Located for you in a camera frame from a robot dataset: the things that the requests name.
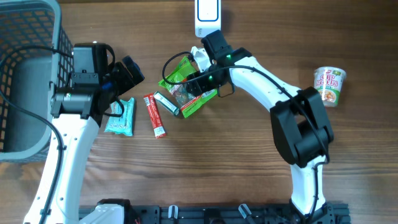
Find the red snack bar wrapper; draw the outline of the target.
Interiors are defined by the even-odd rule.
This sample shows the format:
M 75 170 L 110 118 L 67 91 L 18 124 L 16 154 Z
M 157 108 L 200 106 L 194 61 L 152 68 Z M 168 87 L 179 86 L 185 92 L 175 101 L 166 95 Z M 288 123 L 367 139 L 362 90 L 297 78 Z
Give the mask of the red snack bar wrapper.
M 154 94 L 150 93 L 148 95 L 144 95 L 144 101 L 146 103 L 152 127 L 154 129 L 155 138 L 158 139 L 166 136 L 166 132 L 163 127 L 159 111 L 157 109 Z

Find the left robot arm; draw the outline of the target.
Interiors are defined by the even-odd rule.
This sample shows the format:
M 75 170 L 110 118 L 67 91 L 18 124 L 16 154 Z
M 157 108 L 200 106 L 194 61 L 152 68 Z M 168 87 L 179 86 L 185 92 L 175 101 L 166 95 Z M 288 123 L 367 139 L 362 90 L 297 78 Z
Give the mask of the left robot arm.
M 79 217 L 80 194 L 91 147 L 110 104 L 144 76 L 130 56 L 108 62 L 107 44 L 75 44 L 73 71 L 51 99 L 49 152 L 24 223 L 135 223 L 127 199 L 104 199 Z

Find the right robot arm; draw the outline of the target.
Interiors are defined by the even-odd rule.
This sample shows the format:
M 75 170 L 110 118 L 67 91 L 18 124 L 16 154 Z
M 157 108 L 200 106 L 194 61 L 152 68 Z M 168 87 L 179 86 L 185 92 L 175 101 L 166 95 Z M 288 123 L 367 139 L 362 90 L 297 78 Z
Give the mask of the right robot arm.
M 270 114 L 274 144 L 290 165 L 293 191 L 290 203 L 301 223 L 323 217 L 322 169 L 330 162 L 328 145 L 334 138 L 322 99 L 313 87 L 300 89 L 266 70 L 244 48 L 233 49 L 220 30 L 192 47 L 189 59 L 198 71 L 185 88 L 194 96 L 229 83 L 254 97 Z

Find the cup noodles container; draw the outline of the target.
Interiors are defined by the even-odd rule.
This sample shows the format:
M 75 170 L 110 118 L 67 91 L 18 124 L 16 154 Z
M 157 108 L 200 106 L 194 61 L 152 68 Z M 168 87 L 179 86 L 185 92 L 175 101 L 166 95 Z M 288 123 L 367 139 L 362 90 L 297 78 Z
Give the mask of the cup noodles container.
M 314 88 L 326 107 L 336 107 L 339 102 L 346 72 L 336 67 L 320 67 L 314 71 Z

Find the teal snack packet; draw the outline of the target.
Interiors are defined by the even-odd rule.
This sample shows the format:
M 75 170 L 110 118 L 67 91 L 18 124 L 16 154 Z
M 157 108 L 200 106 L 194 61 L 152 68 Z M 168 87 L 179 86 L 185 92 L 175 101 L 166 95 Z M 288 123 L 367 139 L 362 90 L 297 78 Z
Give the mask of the teal snack packet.
M 124 112 L 122 112 L 121 106 L 117 102 L 112 103 L 110 108 L 112 114 L 121 114 L 122 116 L 109 117 L 104 131 L 106 133 L 133 136 L 135 99 L 131 98 L 128 101 L 120 100 L 120 102 L 124 106 Z

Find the green haribo candy bag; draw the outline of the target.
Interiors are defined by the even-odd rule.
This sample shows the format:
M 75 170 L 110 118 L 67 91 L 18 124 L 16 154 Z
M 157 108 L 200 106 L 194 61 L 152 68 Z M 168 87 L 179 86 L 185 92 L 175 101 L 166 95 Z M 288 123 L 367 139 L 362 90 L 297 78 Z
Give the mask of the green haribo candy bag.
M 197 72 L 197 69 L 192 65 L 188 57 L 184 56 L 175 67 L 175 70 L 166 76 L 166 79 L 175 83 L 182 82 L 187 79 L 188 75 L 195 72 Z M 188 118 L 218 93 L 213 89 L 199 96 L 194 96 L 187 91 L 186 85 L 171 85 L 164 80 L 161 80 L 159 85 L 165 88 L 176 99 L 184 118 Z

